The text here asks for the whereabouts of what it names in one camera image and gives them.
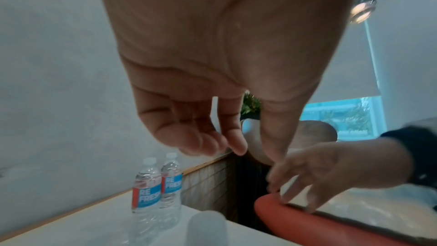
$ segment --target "green leaves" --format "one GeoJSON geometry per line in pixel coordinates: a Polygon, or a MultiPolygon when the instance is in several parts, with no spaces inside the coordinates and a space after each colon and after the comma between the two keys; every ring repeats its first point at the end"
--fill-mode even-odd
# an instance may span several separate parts
{"type": "Polygon", "coordinates": [[[252,94],[245,93],[240,113],[241,115],[247,113],[261,113],[261,102],[252,94]]]}

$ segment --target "red cushion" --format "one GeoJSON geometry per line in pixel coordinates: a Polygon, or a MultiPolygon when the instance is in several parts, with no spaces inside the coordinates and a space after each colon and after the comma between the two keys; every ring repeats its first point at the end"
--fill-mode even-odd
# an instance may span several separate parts
{"type": "Polygon", "coordinates": [[[411,246],[284,205],[279,193],[258,198],[255,212],[278,237],[302,246],[411,246]]]}

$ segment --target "white wall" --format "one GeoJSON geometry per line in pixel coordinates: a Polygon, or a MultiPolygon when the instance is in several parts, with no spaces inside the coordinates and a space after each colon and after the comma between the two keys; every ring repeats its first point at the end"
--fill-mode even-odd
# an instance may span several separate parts
{"type": "Polygon", "coordinates": [[[0,0],[0,61],[0,235],[126,190],[169,151],[136,116],[100,0],[0,0]]]}
{"type": "Polygon", "coordinates": [[[368,20],[387,127],[437,116],[437,0],[377,0],[368,20]]]}

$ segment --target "white table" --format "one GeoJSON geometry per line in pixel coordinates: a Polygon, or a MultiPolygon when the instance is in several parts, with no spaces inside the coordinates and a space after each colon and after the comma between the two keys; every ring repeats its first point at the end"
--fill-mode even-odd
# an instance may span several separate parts
{"type": "MultiPolygon", "coordinates": [[[[125,193],[6,240],[0,246],[120,246],[127,240],[130,203],[131,193],[125,193]]],[[[198,212],[182,206],[180,223],[162,232],[151,246],[183,246],[187,223],[198,212]]],[[[229,246],[298,246],[230,221],[227,227],[229,246]]]]}

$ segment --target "water bottle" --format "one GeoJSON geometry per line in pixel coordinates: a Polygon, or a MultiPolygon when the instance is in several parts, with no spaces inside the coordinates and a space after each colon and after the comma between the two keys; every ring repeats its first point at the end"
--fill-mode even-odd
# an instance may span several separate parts
{"type": "Polygon", "coordinates": [[[170,229],[178,224],[181,218],[182,172],[177,153],[168,153],[167,160],[161,169],[163,184],[161,188],[160,226],[170,229]]]}
{"type": "Polygon", "coordinates": [[[161,172],[156,158],[145,158],[144,168],[137,174],[132,190],[132,224],[129,243],[148,245],[159,232],[159,200],[161,198],[161,172]]]}

